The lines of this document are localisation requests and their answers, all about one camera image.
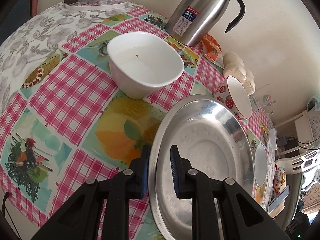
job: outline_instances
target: orange package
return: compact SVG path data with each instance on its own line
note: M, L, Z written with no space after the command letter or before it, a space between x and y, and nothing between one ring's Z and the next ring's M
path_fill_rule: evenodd
M217 41L211 35L206 34L202 38L202 45L203 55L205 58L223 68L223 57L219 43L217 43Z

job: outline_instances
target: strawberry mug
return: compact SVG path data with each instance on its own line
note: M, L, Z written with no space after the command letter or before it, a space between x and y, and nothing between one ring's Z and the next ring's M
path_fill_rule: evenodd
M227 106L238 120L251 118L252 108L249 96L235 77L228 76L215 92L214 98Z

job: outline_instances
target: cable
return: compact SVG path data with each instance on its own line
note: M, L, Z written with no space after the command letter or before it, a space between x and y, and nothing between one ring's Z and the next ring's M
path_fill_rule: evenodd
M3 200L2 200L2 213L3 213L3 216L4 216L4 218L5 218L4 210L7 211L8 215L9 215L9 218L10 218L10 220L11 220L13 226L14 226L14 229L17 231L17 234L18 234L19 238L22 240L22 238L21 238L21 236L20 236L20 234L19 234L19 232L18 232L18 230L17 230L17 228L16 228L16 225L14 224L14 222L13 222L11 216L10 216L10 213L9 213L7 207L5 206L5 202L6 202L6 200L9 198L9 196L10 196L10 193L9 193L9 192L6 192L6 193L4 194L4 197L3 197Z
M299 142L298 140L297 140L297 142L301 143L301 144L310 144L310 143L313 143L313 142L317 141L319 138L320 138L320 136L317 139L313 140L312 142L308 142L308 143L302 143L302 142Z
M309 148L302 147L302 146L300 146L300 145L298 145L298 146L299 146L300 148L302 148L302 149L311 150L311 151L320 150L320 148L318 148L318 149L309 149Z
M309 144L311 144L311 143L313 143L313 142L315 142L315 141L319 140L319 139L320 139L320 136L319 136L317 139L315 139L315 140L313 140L313 141L311 141L311 142L308 142L308 143L300 142L300 141L298 141L296 138L294 138L294 137L292 137L292 136L288 137L287 139L290 139L290 138L293 138L294 140L296 140L296 141L297 141L297 143L298 143L298 146L299 146L300 148L302 148L302 149L305 149L305 150L311 150L311 151L320 150L320 148L318 148L318 149L310 149L310 148L305 148L305 147L302 147L301 145L299 145L299 143L300 143L300 144L309 145Z

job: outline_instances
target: floral tablecloth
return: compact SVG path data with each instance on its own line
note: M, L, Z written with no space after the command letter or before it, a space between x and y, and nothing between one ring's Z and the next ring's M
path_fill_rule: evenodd
M127 168L153 142L176 102L191 94L212 96L223 82L221 69L202 57L202 44L178 43L165 32L166 22L135 3L107 11L71 11L58 4L0 46L0 186L39 227L86 178L108 179ZM131 31L164 39L185 64L177 81L143 100L124 95L108 65L108 42ZM268 177L253 194L266 208L275 168L268 146L272 123L253 113L242 125L252 148L261 143L267 150ZM148 197L130 200L129 216L131 239L162 238Z

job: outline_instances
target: white plate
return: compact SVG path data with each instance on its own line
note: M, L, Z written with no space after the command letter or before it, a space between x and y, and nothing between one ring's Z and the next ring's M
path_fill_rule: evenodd
M73 3L73 4L65 4L67 9L70 10L84 10L84 11L90 11L90 10L107 10L107 9L113 9L113 8L119 8L122 6L125 6L130 0L118 0L115 4L104 4L101 2L90 2L90 3Z
M254 154L254 176L258 186L262 186L267 177L268 161L266 150L262 144L255 149Z

